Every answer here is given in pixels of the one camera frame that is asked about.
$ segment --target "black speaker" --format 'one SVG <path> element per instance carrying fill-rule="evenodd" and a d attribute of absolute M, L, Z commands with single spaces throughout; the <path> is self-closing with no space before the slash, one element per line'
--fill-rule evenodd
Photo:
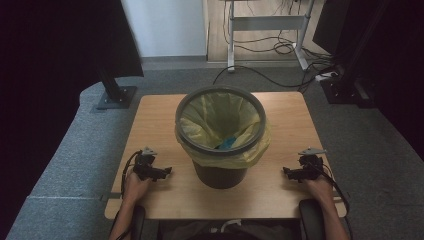
<path fill-rule="evenodd" d="M 335 56 L 338 62 L 348 61 L 361 38 L 379 1 L 325 1 L 312 39 Z"/>

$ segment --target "floor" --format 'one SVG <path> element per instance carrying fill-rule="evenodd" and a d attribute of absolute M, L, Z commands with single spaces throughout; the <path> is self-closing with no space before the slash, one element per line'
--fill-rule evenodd
<path fill-rule="evenodd" d="M 107 238 L 112 221 L 104 217 L 106 200 L 142 96 L 193 91 L 210 85 L 222 69 L 205 61 L 199 68 L 189 60 L 172 62 L 145 62 L 153 70 L 146 69 L 144 78 L 118 81 L 139 89 L 128 110 L 93 112 L 104 91 L 101 83 L 81 93 L 77 115 L 8 239 Z M 299 66 L 252 67 L 288 84 L 302 77 Z M 223 74 L 219 83 L 248 91 L 288 91 L 246 69 Z M 378 109 L 330 105 L 317 82 L 304 98 L 333 174 L 348 196 L 355 239 L 424 239 L 424 162 L 412 147 Z M 144 239 L 153 240 L 157 222 L 147 221 L 143 229 Z"/>
<path fill-rule="evenodd" d="M 208 0 L 208 16 L 209 16 L 209 40 L 208 40 L 208 61 L 226 61 L 228 48 L 228 13 L 230 10 L 230 2 Z M 317 53 L 326 54 L 326 51 L 316 45 L 313 41 L 313 33 L 322 10 L 324 0 L 316 0 L 312 9 L 311 18 L 306 32 L 304 47 Z M 302 0 L 250 0 L 235 1 L 234 15 L 236 17 L 252 17 L 252 16 L 286 16 L 286 15 L 304 15 L 309 1 Z M 280 31 L 240 31 L 235 32 L 234 40 L 236 46 L 235 59 L 254 60 L 254 61 L 282 61 L 293 60 L 296 56 L 293 53 L 279 54 L 274 50 L 275 44 L 278 43 Z M 254 41 L 257 39 L 270 38 L 262 41 L 243 43 L 246 41 Z M 296 31 L 286 30 L 280 35 L 290 41 L 296 41 Z M 285 53 L 287 48 L 278 48 L 278 51 Z"/>

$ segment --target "trash can rim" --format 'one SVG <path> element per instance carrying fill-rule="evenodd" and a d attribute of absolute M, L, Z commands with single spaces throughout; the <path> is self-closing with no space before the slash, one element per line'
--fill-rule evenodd
<path fill-rule="evenodd" d="M 207 148 L 204 146 L 201 146 L 197 143 L 195 143 L 194 141 L 192 141 L 190 138 L 188 138 L 182 127 L 180 124 L 180 119 L 181 119 L 181 115 L 183 110 L 185 109 L 185 107 L 188 105 L 188 103 L 201 96 L 204 94 L 209 94 L 209 93 L 216 93 L 216 92 L 224 92 L 224 93 L 231 93 L 234 95 L 238 95 L 246 100 L 248 100 L 257 110 L 258 114 L 259 114 L 259 118 L 260 118 L 260 122 L 259 122 L 259 129 L 257 131 L 257 133 L 255 134 L 255 136 L 250 139 L 249 141 L 247 141 L 246 143 L 242 144 L 241 146 L 238 146 L 236 148 L 230 148 L 230 149 L 211 149 L 211 148 Z M 197 89 L 189 94 L 187 94 L 179 103 L 178 107 L 177 107 L 177 111 L 175 113 L 175 126 L 176 126 L 176 130 L 177 130 L 177 134 L 179 135 L 180 139 L 187 144 L 190 148 L 200 152 L 200 153 L 204 153 L 204 154 L 208 154 L 208 155 L 213 155 L 213 156 L 234 156 L 240 153 L 243 153 L 245 151 L 247 151 L 248 149 L 250 149 L 251 147 L 253 147 L 263 136 L 264 132 L 265 132 L 265 125 L 266 125 L 266 115 L 265 115 L 265 110 L 261 104 L 261 102 L 250 92 L 240 89 L 240 88 L 235 88 L 232 86 L 227 86 L 227 85 L 219 85 L 219 86 L 209 86 L 209 87 L 203 87 L 200 89 Z"/>

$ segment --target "wooden table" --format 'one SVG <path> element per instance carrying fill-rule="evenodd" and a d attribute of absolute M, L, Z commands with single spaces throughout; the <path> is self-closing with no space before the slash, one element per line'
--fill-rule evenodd
<path fill-rule="evenodd" d="M 254 93 L 271 123 L 271 144 L 237 186 L 220 190 L 203 184 L 190 157 L 176 141 L 175 111 L 185 95 L 149 95 L 141 99 L 108 200 L 105 216 L 119 210 L 122 170 L 131 155 L 149 146 L 158 153 L 154 167 L 172 167 L 166 180 L 152 183 L 140 203 L 148 219 L 298 218 L 298 203 L 311 198 L 302 184 L 288 180 L 282 167 L 300 168 L 298 152 L 321 148 L 303 96 L 297 92 Z M 346 209 L 335 199 L 339 215 Z"/>

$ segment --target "blue object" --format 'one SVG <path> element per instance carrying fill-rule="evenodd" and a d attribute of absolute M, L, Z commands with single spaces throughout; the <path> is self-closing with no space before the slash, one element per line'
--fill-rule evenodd
<path fill-rule="evenodd" d="M 220 150 L 230 149 L 235 141 L 236 141 L 235 137 L 227 138 L 224 140 L 224 142 L 221 145 L 219 145 L 218 149 Z"/>

